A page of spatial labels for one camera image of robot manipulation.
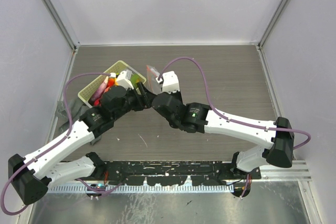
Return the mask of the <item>clear zip bag orange zipper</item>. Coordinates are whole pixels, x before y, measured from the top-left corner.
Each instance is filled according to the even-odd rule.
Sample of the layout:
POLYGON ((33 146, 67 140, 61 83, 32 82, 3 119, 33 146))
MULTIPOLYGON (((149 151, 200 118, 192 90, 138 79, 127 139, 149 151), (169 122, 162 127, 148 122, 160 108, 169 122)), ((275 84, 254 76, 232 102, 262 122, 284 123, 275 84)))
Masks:
POLYGON ((147 75, 147 87, 154 94, 160 94, 162 92, 163 80, 159 79, 160 73, 155 67, 147 65, 146 66, 147 75))

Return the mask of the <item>green toy lettuce leaf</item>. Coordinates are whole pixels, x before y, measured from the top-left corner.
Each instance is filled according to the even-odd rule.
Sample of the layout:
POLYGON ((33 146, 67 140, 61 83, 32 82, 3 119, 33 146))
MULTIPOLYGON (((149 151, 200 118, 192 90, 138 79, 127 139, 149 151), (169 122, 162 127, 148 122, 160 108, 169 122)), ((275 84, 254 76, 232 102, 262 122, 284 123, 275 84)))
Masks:
POLYGON ((131 76, 131 83, 135 87, 138 82, 145 83, 146 79, 142 78, 142 76, 139 76, 138 74, 133 74, 131 76))

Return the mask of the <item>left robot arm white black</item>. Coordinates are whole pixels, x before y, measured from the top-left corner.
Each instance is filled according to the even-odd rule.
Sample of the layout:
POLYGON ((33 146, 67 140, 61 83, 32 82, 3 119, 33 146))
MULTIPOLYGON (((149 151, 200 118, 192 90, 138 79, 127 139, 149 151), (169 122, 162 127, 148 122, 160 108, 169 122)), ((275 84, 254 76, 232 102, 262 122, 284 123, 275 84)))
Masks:
POLYGON ((75 162, 62 164, 61 160, 110 130, 128 112, 151 108, 155 96, 142 82, 135 89, 115 86, 103 94, 100 105, 89 108, 69 127, 70 132, 24 157, 13 155, 8 160, 8 177, 23 203, 37 202, 59 183, 82 177, 101 179, 106 164, 94 152, 75 162))

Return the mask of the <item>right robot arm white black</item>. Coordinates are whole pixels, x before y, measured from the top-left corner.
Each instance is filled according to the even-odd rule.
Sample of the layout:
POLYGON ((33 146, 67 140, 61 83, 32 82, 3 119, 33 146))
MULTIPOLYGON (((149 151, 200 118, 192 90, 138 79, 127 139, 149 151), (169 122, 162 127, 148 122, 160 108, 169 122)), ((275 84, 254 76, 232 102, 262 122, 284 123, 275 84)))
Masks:
POLYGON ((263 165, 292 167, 294 134, 286 118, 274 122, 252 120, 214 111, 206 104, 183 104, 181 98, 166 92, 154 98, 152 108, 174 129, 227 135, 254 143, 255 147, 233 155, 230 172, 237 179, 263 165))

